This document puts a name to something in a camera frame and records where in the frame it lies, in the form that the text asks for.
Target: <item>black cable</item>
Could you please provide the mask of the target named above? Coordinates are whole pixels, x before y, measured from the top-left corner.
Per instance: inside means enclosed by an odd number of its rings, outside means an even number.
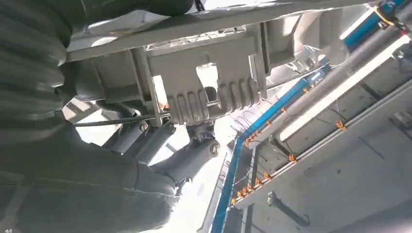
[[[242,126],[243,130],[246,131],[247,128],[246,128],[242,123],[240,123],[240,121],[234,120],[234,122],[237,122],[239,125]]]
[[[169,113],[162,113],[160,117],[168,116]],[[117,125],[117,124],[127,124],[133,123],[143,120],[152,120],[156,119],[154,115],[145,115],[145,116],[135,116],[135,117],[128,117],[116,120],[105,120],[105,121],[97,121],[97,122],[86,122],[86,123],[75,123],[75,127],[89,127],[89,126],[104,126],[104,125]]]
[[[264,101],[266,101],[266,102],[268,102],[270,105],[273,105],[273,103],[270,102],[269,100],[267,100],[267,99],[265,99],[265,98],[262,98],[262,97],[261,97],[261,99],[264,100]]]
[[[316,120],[318,120],[318,121],[320,121],[320,122],[323,122],[323,123],[325,123],[325,124],[328,124],[328,125],[333,125],[333,126],[335,126],[335,124],[333,124],[333,123],[330,123],[330,122],[328,122],[328,121],[326,121],[326,120],[322,120],[322,119],[320,119],[319,117],[315,117],[315,119]]]
[[[329,110],[329,111],[332,111],[332,112],[338,114],[342,118],[342,120],[347,121],[347,119],[342,114],[340,114],[338,111],[336,111],[335,109],[326,108],[326,110]]]
[[[257,140],[252,140],[252,141],[250,141],[249,143],[251,143],[251,142],[263,143],[262,141],[257,141]],[[275,150],[275,149],[273,149],[273,148],[270,148],[270,149],[267,148],[267,151],[269,151],[269,153],[272,153],[272,150],[274,150],[276,153],[280,154],[282,157],[285,157],[285,158],[289,159],[289,157],[288,157],[287,155],[282,154],[282,153],[279,152],[278,150]]]
[[[237,120],[238,122],[239,122],[239,120],[238,120],[239,118],[240,118],[240,119],[243,119],[244,122],[246,122],[246,124],[248,124],[248,127],[250,127],[250,126],[252,125],[252,124],[248,123],[244,117],[240,117],[240,116],[238,116],[238,117],[236,118],[236,120]]]
[[[286,146],[288,147],[289,151],[291,152],[291,154],[295,155],[295,153],[293,152],[293,150],[291,149],[291,147],[289,146],[288,142],[285,141]]]

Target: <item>metal bracket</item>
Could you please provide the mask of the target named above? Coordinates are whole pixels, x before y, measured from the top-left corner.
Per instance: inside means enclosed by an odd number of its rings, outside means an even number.
[[[279,199],[275,192],[272,191],[268,194],[268,205],[271,207],[277,207],[280,211],[290,217],[294,222],[296,222],[301,227],[310,226],[310,219],[308,215],[304,215],[305,218],[298,215],[295,211],[289,208],[285,203]]]

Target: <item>metal beam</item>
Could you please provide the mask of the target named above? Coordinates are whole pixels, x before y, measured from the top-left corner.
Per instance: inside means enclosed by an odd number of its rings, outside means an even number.
[[[294,16],[299,12],[324,11],[357,4],[368,3],[370,0],[312,0],[310,2],[263,3],[260,6],[231,7],[204,11],[202,14],[186,14],[171,17],[158,22],[138,33],[128,32],[127,35],[110,43],[70,52],[67,62],[138,48],[141,46],[168,41],[172,39],[232,28],[241,25],[260,23],[277,18]]]

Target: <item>fluorescent light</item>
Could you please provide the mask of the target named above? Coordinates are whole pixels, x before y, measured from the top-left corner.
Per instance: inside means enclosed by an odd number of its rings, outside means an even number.
[[[343,40],[345,39],[351,32],[353,32],[361,23],[363,23],[372,13],[374,12],[373,8],[370,8],[368,11],[366,11],[358,20],[356,20],[349,28],[344,31],[339,39]]]
[[[354,87],[359,81],[370,74],[374,69],[384,63],[392,53],[399,48],[401,45],[406,44],[410,41],[407,35],[402,36],[389,47],[387,47],[378,56],[373,58],[368,64],[360,68],[354,75],[344,81],[336,89],[330,92],[328,95],[323,97],[319,102],[313,105],[309,110],[307,110],[303,115],[301,115],[297,120],[292,122],[285,130],[280,133],[280,140],[284,141],[288,139],[292,134],[302,128],[306,123],[308,123],[312,118],[320,114],[329,105],[331,105],[335,100],[342,96],[350,88]]]

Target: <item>gray metal bar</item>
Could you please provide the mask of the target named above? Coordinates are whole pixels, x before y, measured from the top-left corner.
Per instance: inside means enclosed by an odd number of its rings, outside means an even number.
[[[347,146],[347,142],[358,137],[363,132],[369,132],[376,125],[392,117],[400,109],[410,107],[412,98],[412,80],[399,87],[379,102],[349,121],[346,131],[336,130],[328,137],[311,147],[297,157],[298,163],[288,163],[286,166],[272,174],[272,179],[261,188],[255,190],[244,199],[236,203],[236,208],[245,209],[257,201],[267,198],[267,194],[275,190],[281,183],[290,183],[302,174],[302,171],[317,164],[320,160],[334,155],[337,148]]]
[[[253,151],[252,151],[253,166],[251,167],[252,172],[250,174],[252,186],[255,186],[255,180],[258,174],[259,157],[257,157],[256,149],[257,148],[253,148]],[[254,208],[253,205],[249,205],[247,209],[243,211],[243,222],[244,223],[242,225],[242,233],[252,233],[253,208]]]
[[[280,211],[286,214],[290,219],[292,219],[294,222],[296,222],[301,227],[310,226],[310,220],[308,216],[305,216],[306,219],[301,217],[299,214],[293,211],[289,206],[283,203],[283,201],[276,196],[274,191],[270,192],[268,196],[269,196],[269,200],[268,200],[269,206],[278,208]]]
[[[204,11],[202,14],[186,14],[157,22],[144,31],[128,32],[128,35],[105,45],[70,52],[67,56],[67,62],[102,56],[186,36],[285,18],[303,12],[340,8],[368,2],[370,0],[291,1],[261,6],[234,7],[235,10],[233,11],[215,9]]]

